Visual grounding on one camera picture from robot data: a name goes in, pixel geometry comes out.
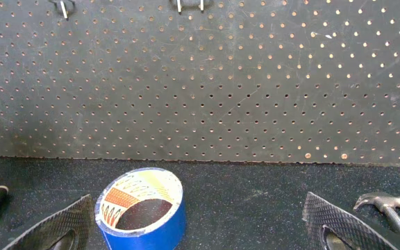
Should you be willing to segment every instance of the black table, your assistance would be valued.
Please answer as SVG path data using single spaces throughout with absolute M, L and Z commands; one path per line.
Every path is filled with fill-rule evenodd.
M 168 169 L 183 184 L 188 223 L 178 249 L 308 249 L 301 219 L 308 191 L 348 211 L 366 192 L 400 194 L 400 167 L 0 158 L 0 185 L 10 188 L 0 240 L 57 204 L 84 194 L 96 200 L 112 180 L 140 167 Z M 360 214 L 388 227 L 372 206 Z M 106 249 L 98 228 L 87 249 Z

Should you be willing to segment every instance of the tape roll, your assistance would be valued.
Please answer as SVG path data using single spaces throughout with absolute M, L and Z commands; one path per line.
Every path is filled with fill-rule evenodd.
M 109 249 L 172 250 L 185 231 L 181 182 L 157 167 L 127 172 L 101 193 L 95 221 Z

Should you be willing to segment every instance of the blue tape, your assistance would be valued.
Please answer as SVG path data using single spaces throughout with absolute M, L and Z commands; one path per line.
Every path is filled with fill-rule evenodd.
M 145 171 L 145 170 L 159 170 L 165 171 L 159 168 L 144 168 L 137 169 L 132 172 Z M 109 249 L 111 250 L 123 250 L 123 249 L 137 249 L 137 250 L 172 250 L 180 242 L 185 232 L 186 218 L 185 218 L 185 201 L 182 192 L 182 199 L 176 212 L 161 226 L 150 232 L 132 232 L 127 233 L 126 231 L 114 230 L 112 227 L 106 225 L 106 223 L 100 218 L 100 208 L 103 197 L 107 191 L 121 178 L 130 174 L 128 172 L 115 181 L 113 181 L 100 195 L 95 205 L 95 218 L 98 227 L 101 229 L 104 240 Z

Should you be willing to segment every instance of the inner label of tape roll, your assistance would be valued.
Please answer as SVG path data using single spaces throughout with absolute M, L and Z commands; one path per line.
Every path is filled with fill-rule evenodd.
M 183 189 L 177 177 L 158 169 L 128 173 L 101 200 L 103 223 L 120 232 L 152 231 L 178 209 Z

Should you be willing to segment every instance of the pegboard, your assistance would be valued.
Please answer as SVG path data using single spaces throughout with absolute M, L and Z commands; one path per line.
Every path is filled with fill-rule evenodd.
M 183 4 L 0 1 L 0 156 L 400 164 L 400 1 Z

